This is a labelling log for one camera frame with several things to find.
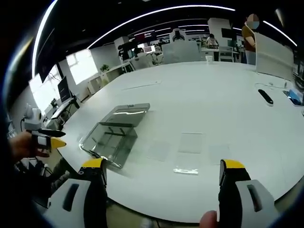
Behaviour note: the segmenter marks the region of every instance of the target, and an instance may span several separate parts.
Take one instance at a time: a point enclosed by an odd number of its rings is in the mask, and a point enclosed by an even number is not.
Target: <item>potted plant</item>
[[[106,64],[103,64],[102,67],[100,68],[101,72],[105,72],[109,70],[109,66]]]

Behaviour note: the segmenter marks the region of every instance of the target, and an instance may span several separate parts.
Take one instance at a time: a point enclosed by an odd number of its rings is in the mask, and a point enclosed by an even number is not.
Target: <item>floor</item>
[[[57,150],[53,150],[49,158],[43,158],[42,161],[47,163],[51,169],[54,168],[56,163],[61,159],[61,155]],[[286,193],[282,198],[275,202],[275,207],[279,212],[284,212],[289,208],[297,195],[299,194],[301,188],[304,187],[304,178],[302,178],[288,193]],[[145,218],[144,215],[133,212],[125,207],[116,204],[115,202],[111,203],[107,208],[107,222],[109,228],[141,228],[142,220]],[[153,221],[154,228],[157,228],[156,220]],[[159,221],[161,228],[195,228],[192,224],[178,224],[171,223],[167,221]]]

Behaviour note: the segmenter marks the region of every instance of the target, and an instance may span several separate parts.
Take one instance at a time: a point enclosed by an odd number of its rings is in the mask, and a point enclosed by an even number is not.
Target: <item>finger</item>
[[[215,210],[207,211],[199,222],[199,228],[216,228],[218,227],[217,212]]]
[[[48,158],[49,154],[46,152],[46,150],[42,150],[42,151],[37,150],[36,151],[36,156],[43,157],[43,158]]]

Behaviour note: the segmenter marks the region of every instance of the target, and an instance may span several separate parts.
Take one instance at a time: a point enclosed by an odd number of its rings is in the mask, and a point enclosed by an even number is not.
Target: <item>window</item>
[[[32,91],[33,97],[38,108],[42,114],[46,114],[46,109],[50,105],[51,101],[59,99],[58,84],[61,80],[56,65],[53,66],[50,73],[42,83],[40,75],[37,74],[30,82],[29,87]]]
[[[76,85],[98,73],[90,50],[82,50],[66,57]]]

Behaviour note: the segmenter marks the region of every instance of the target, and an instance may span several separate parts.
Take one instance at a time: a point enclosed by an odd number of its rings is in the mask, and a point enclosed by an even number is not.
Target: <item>human hand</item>
[[[215,210],[207,211],[199,222],[199,228],[216,228],[218,227],[217,212]]]
[[[47,153],[35,147],[32,141],[32,134],[29,132],[21,132],[16,137],[9,140],[12,148],[14,162],[18,162],[23,158],[29,157],[48,157]]]

